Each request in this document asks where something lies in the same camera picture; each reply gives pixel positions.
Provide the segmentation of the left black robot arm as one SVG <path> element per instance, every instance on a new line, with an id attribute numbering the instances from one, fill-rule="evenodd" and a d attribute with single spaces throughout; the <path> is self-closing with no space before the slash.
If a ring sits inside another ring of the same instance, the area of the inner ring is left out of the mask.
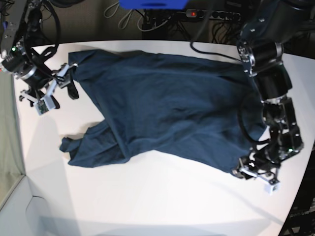
<path id="1" fill-rule="evenodd" d="M 250 136 L 243 119 L 243 109 L 249 100 L 246 95 L 237 110 L 237 120 L 241 133 L 252 146 L 250 153 L 229 160 L 232 149 L 219 148 L 207 161 L 208 165 L 238 178 L 259 178 L 276 188 L 281 163 L 303 149 L 293 102 L 287 96 L 292 83 L 282 57 L 287 41 L 314 27 L 309 21 L 314 6 L 312 0 L 239 0 L 224 14 L 208 10 L 203 15 L 205 20 L 227 19 L 240 26 L 239 35 L 234 37 L 239 61 L 259 92 L 263 122 L 270 133 L 270 138 L 264 141 Z"/>

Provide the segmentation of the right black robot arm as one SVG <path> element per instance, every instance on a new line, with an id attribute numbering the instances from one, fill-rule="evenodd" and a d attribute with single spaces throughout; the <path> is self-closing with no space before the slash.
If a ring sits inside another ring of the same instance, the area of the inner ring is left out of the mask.
<path id="1" fill-rule="evenodd" d="M 57 87 L 66 88 L 71 99 L 79 98 L 70 75 L 78 64 L 65 63 L 59 70 L 51 70 L 45 64 L 57 53 L 61 39 L 61 24 L 54 5 L 52 0 L 15 1 L 0 44 L 1 70 L 28 85 L 27 90 L 20 92 L 19 100 L 28 100 L 30 106 L 37 108 L 40 114 L 59 109 L 60 105 L 53 96 Z M 56 36 L 54 43 L 39 54 L 33 47 L 37 40 L 46 39 L 41 27 L 43 6 L 54 19 Z"/>

